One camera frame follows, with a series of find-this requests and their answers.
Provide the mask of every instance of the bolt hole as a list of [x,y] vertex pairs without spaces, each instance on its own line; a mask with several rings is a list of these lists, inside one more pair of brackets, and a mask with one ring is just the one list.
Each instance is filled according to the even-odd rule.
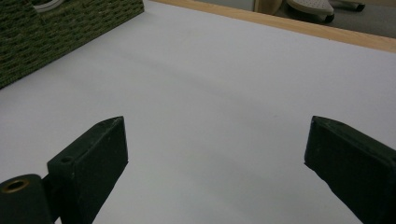
[[61,162],[63,162],[63,163],[67,163],[67,162],[70,162],[71,160],[73,160],[73,158],[72,158],[72,157],[69,157],[69,156],[67,156],[67,157],[63,157],[63,158],[62,158],[62,160],[61,160]]
[[2,191],[3,193],[13,193],[18,190],[24,189],[28,185],[29,185],[29,181],[27,179],[14,180],[12,182],[7,183],[2,188]]

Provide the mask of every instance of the metal grommet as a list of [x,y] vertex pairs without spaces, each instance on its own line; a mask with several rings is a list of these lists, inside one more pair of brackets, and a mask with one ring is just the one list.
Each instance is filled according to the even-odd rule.
[[52,0],[46,4],[33,6],[37,12],[46,12],[58,7],[64,0]]
[[2,193],[13,193],[18,190],[24,189],[29,185],[29,180],[27,179],[17,179],[6,183],[5,186],[1,189]]

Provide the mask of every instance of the white surface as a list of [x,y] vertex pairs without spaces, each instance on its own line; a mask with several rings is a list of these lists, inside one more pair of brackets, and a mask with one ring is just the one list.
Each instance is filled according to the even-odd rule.
[[304,166],[310,119],[396,148],[396,54],[145,4],[0,91],[0,180],[123,115],[130,163],[95,223],[360,223]]

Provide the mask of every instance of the green fabric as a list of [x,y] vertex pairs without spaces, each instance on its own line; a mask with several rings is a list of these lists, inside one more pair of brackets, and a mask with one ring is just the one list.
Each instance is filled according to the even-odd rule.
[[44,13],[32,2],[0,0],[0,89],[144,11],[142,0],[66,0]]

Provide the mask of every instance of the wooden edge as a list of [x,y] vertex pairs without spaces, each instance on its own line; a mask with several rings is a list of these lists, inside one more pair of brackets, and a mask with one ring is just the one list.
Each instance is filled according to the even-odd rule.
[[208,12],[242,21],[251,21],[280,29],[293,31],[300,34],[312,35],[338,42],[348,43],[370,49],[380,49],[396,53],[396,39],[368,35],[364,33],[348,31],[323,25],[317,25],[304,21],[295,21],[275,16],[265,15],[242,9],[223,7],[193,0],[151,0],[176,7],[184,7],[198,11]]

